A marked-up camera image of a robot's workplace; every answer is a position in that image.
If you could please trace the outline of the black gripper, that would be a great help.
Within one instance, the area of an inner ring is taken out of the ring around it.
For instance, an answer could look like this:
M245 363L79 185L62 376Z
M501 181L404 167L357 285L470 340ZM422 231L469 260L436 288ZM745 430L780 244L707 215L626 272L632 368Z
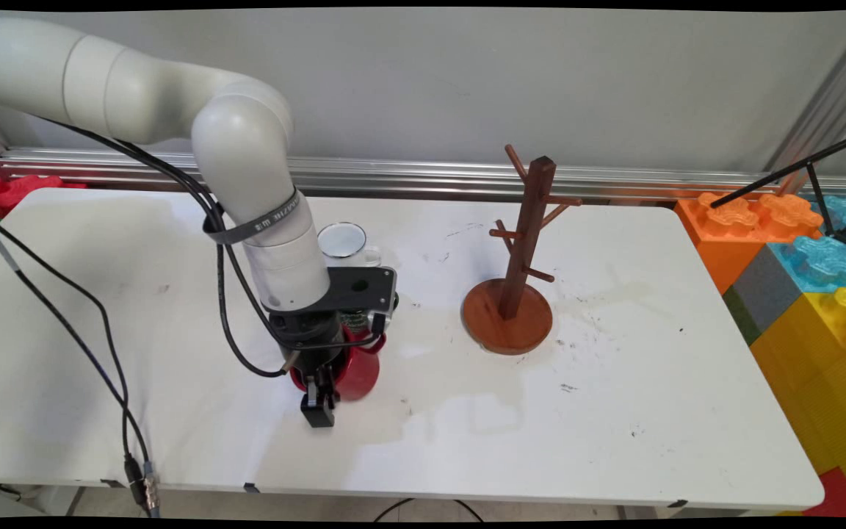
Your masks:
M330 365L343 351L344 332L338 312L269 313L283 358L298 353L293 367L302 376L301 412L312 428L332 428L340 400Z

